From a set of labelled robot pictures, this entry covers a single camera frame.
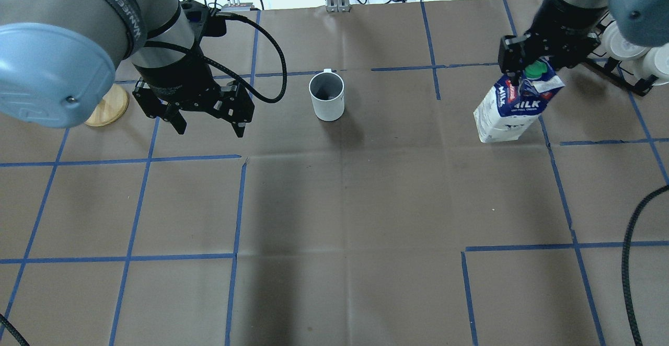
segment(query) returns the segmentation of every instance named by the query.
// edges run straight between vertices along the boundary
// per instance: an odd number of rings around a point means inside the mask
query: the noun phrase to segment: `wooden coaster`
[[[102,97],[93,114],[84,124],[88,126],[109,125],[123,116],[128,108],[128,103],[130,103],[128,92],[123,87],[114,84],[109,92]]]

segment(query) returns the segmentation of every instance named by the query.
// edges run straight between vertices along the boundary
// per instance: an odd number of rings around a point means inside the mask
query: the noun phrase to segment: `coiled black cable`
[[[274,40],[274,37],[270,35],[269,32],[267,32],[265,29],[263,29],[258,23],[253,22],[253,20],[250,20],[243,15],[239,14],[234,14],[234,13],[229,13],[227,15],[227,19],[229,20],[239,20],[240,22],[246,23],[247,25],[251,25],[254,28],[256,28],[258,31],[260,31],[267,39],[272,43],[274,48],[276,48],[276,52],[279,55],[279,60],[281,60],[281,74],[282,74],[282,84],[281,84],[281,91],[275,98],[267,98],[266,96],[263,96],[260,92],[258,92],[256,89],[253,88],[246,80],[244,80],[242,77],[240,77],[238,74],[233,72],[232,70],[228,69],[224,65],[213,61],[211,58],[206,57],[205,55],[193,51],[191,49],[188,49],[186,47],[182,47],[177,44],[172,44],[172,43],[165,43],[162,41],[147,41],[146,44],[144,45],[145,47],[151,47],[151,48],[165,48],[165,49],[172,49],[173,51],[185,53],[187,55],[193,55],[195,57],[201,58],[205,63],[208,63],[208,65],[211,65],[215,67],[216,69],[220,70],[221,72],[224,72],[225,74],[229,75],[232,77],[232,79],[236,80],[237,82],[241,83],[242,86],[246,87],[248,91],[256,96],[256,98],[260,99],[261,101],[264,101],[265,103],[277,103],[280,101],[284,95],[286,94],[286,87],[287,87],[287,69],[286,69],[286,57],[284,56],[283,51],[281,50],[281,47],[279,46],[279,43],[277,43]]]
[[[26,339],[23,336],[21,336],[20,332],[16,330],[14,325],[12,325],[11,322],[9,322],[9,320],[7,320],[7,318],[5,318],[2,315],[2,313],[0,313],[0,324],[2,324],[5,327],[5,329],[7,329],[9,334],[14,336],[14,338],[16,339],[16,341],[19,343],[20,346],[30,346],[30,344],[28,344],[28,341],[26,341]]]
[[[636,206],[636,209],[634,210],[633,214],[631,215],[631,219],[629,220],[627,230],[625,231],[621,266],[623,297],[625,298],[625,309],[627,310],[628,315],[629,330],[631,331],[631,336],[634,339],[635,346],[643,346],[643,343],[641,341],[641,335],[639,334],[639,327],[636,323],[636,315],[634,315],[634,307],[631,301],[631,289],[629,288],[629,247],[631,246],[631,235],[634,232],[634,227],[636,226],[636,222],[639,220],[639,215],[643,211],[643,208],[645,208],[645,206],[648,205],[652,199],[666,191],[669,191],[669,186],[659,188],[645,196],[639,205]]]

